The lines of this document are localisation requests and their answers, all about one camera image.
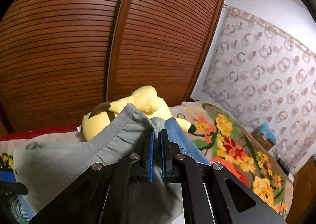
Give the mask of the yellow plush toy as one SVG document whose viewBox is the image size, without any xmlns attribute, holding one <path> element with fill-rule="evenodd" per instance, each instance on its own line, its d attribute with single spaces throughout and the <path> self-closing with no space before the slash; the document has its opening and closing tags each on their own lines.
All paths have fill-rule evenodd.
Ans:
<svg viewBox="0 0 316 224">
<path fill-rule="evenodd" d="M 172 118 L 168 105 L 163 98 L 157 95 L 156 89 L 152 86 L 143 86 L 127 97 L 117 101 L 103 102 L 96 106 L 92 112 L 83 116 L 81 130 L 85 140 L 92 139 L 107 127 L 127 104 L 132 104 L 150 119 L 158 117 L 167 121 Z"/>
</svg>

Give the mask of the floral blanket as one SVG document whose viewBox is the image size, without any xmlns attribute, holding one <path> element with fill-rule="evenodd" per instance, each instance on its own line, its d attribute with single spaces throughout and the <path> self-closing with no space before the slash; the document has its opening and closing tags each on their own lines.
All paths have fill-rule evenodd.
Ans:
<svg viewBox="0 0 316 224">
<path fill-rule="evenodd" d="M 170 111 L 173 117 L 189 121 L 197 128 L 186 137 L 207 161 L 220 162 L 281 217 L 287 217 L 293 199 L 292 182 L 276 160 L 234 118 L 205 102 L 183 102 Z M 85 139 L 73 127 L 3 135 L 1 158 L 5 167 L 14 166 L 14 149 L 25 149 L 33 142 L 81 145 Z"/>
</svg>

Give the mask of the circle patterned sheer curtain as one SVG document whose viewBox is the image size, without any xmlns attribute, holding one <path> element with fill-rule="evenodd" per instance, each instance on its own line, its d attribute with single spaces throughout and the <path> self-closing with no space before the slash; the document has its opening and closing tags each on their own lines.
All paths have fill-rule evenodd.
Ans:
<svg viewBox="0 0 316 224">
<path fill-rule="evenodd" d="M 315 54 L 271 23 L 225 6 L 202 91 L 244 128 L 267 125 L 291 174 L 315 154 Z"/>
</svg>

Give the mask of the blue item behind bed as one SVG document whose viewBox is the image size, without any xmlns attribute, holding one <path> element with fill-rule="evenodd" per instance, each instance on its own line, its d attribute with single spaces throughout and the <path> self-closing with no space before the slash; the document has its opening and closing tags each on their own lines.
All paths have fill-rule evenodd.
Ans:
<svg viewBox="0 0 316 224">
<path fill-rule="evenodd" d="M 274 133 L 270 130 L 268 122 L 264 121 L 259 125 L 259 133 L 263 134 L 264 140 L 269 140 L 272 142 L 272 144 L 275 143 L 276 138 Z"/>
</svg>

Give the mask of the palm leaf bed sheet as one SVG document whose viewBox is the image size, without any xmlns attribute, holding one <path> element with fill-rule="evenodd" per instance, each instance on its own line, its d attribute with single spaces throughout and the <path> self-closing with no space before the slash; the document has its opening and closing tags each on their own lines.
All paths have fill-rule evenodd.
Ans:
<svg viewBox="0 0 316 224">
<path fill-rule="evenodd" d="M 29 224 L 29 221 L 34 216 L 33 210 L 26 203 L 22 195 L 17 195 L 9 205 L 9 209 L 13 217 L 20 224 Z"/>
</svg>

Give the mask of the folded blue jeans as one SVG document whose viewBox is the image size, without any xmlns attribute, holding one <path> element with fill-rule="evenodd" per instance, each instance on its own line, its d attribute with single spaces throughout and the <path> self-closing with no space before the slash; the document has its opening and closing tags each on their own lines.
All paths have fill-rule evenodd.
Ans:
<svg viewBox="0 0 316 224">
<path fill-rule="evenodd" d="M 178 144 L 179 150 L 182 154 L 190 156 L 197 163 L 208 166 L 211 165 L 209 160 L 206 159 L 198 147 L 189 140 L 187 135 L 182 131 L 175 118 L 170 118 L 165 121 L 165 129 L 168 132 L 169 141 Z"/>
</svg>

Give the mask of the grey-green pants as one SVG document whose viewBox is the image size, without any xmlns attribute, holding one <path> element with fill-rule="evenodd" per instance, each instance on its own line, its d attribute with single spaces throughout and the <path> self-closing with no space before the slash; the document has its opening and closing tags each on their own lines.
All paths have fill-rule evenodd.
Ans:
<svg viewBox="0 0 316 224">
<path fill-rule="evenodd" d="M 15 178 L 28 189 L 24 200 L 37 214 L 92 164 L 118 162 L 163 128 L 171 135 L 183 133 L 175 118 L 149 118 L 127 104 L 88 142 L 34 142 L 27 149 L 14 149 Z M 172 223 L 183 213 L 181 185 L 165 184 L 159 167 L 153 173 L 152 183 L 135 189 L 133 223 Z"/>
</svg>

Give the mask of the brown louvered wardrobe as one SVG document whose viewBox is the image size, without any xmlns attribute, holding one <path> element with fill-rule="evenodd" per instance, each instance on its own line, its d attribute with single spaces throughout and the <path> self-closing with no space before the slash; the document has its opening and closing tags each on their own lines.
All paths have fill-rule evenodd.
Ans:
<svg viewBox="0 0 316 224">
<path fill-rule="evenodd" d="M 76 125 L 95 105 L 152 85 L 190 98 L 224 0 L 1 0 L 7 133 Z"/>
</svg>

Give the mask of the wooden sideboard cabinet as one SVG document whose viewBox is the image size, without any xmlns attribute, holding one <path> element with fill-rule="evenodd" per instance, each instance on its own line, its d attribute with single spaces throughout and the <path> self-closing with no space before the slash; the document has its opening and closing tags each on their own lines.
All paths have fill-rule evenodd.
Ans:
<svg viewBox="0 0 316 224">
<path fill-rule="evenodd" d="M 303 223 L 315 210 L 315 162 L 311 157 L 295 175 L 286 223 Z"/>
</svg>

